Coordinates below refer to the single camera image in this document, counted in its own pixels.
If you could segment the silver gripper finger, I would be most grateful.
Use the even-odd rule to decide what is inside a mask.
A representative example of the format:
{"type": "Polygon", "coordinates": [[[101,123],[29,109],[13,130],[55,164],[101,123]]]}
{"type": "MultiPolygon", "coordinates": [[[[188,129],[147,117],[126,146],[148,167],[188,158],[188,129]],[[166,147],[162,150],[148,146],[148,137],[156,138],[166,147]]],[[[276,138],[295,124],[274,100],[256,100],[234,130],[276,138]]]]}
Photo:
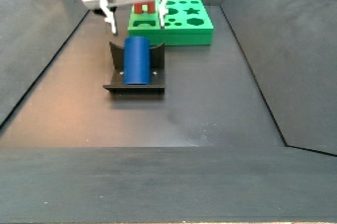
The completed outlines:
{"type": "Polygon", "coordinates": [[[168,3],[168,0],[159,0],[159,18],[160,18],[162,28],[166,27],[166,15],[170,12],[170,10],[167,8],[167,3],[168,3]]]}
{"type": "Polygon", "coordinates": [[[113,34],[118,35],[115,12],[110,9],[109,0],[101,0],[101,9],[106,14],[106,22],[111,24],[113,34]]]}

